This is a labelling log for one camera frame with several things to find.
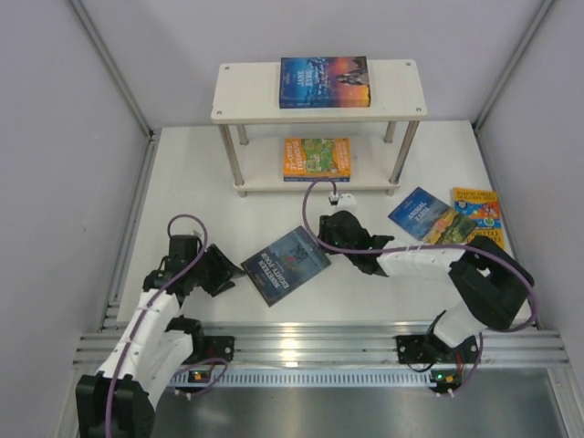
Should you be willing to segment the dark blue book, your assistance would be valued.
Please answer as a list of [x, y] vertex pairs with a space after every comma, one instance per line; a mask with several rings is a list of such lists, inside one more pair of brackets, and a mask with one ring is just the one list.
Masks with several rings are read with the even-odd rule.
[[303, 226], [296, 227], [241, 263], [269, 307], [329, 266], [329, 258]]

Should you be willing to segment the Jane Eyre book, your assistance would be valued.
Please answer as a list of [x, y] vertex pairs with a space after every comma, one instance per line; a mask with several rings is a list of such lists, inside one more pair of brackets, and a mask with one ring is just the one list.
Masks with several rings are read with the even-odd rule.
[[280, 109], [368, 108], [368, 59], [360, 57], [282, 57]]

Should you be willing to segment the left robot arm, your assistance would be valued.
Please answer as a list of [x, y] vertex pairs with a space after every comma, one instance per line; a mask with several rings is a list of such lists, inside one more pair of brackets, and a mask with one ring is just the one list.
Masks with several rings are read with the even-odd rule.
[[169, 253], [143, 281], [128, 327], [113, 351], [76, 387], [82, 437], [148, 437], [163, 393], [181, 378], [192, 396], [222, 381], [234, 356], [234, 338], [208, 336], [200, 320], [182, 315], [197, 287], [211, 297], [234, 287], [244, 271], [213, 244], [196, 235], [172, 235]]

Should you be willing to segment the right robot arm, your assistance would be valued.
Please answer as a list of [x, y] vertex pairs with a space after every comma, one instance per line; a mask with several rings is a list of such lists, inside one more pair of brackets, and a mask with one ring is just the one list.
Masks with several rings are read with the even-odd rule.
[[348, 211], [322, 215], [317, 242], [343, 254], [362, 273], [407, 276], [454, 287], [461, 302], [440, 314], [427, 342], [454, 349], [487, 329], [509, 331], [518, 311], [532, 301], [533, 277], [493, 240], [478, 236], [467, 245], [402, 246], [387, 235], [372, 235]]

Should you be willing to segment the blue 91-Storey Treehouse book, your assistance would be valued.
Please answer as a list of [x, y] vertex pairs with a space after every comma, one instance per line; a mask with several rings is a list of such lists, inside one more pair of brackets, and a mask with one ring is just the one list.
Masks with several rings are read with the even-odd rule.
[[333, 177], [333, 176], [285, 176], [283, 177], [283, 181], [285, 183], [312, 183], [314, 181], [322, 181], [322, 182], [334, 182], [334, 183], [348, 183], [350, 182], [349, 176], [340, 176], [340, 177]]

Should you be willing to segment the Animal Farm book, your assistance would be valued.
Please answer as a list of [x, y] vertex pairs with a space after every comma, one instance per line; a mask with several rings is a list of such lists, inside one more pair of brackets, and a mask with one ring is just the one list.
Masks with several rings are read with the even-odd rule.
[[389, 218], [416, 240], [432, 245], [461, 244], [476, 228], [474, 220], [421, 187], [400, 202]]

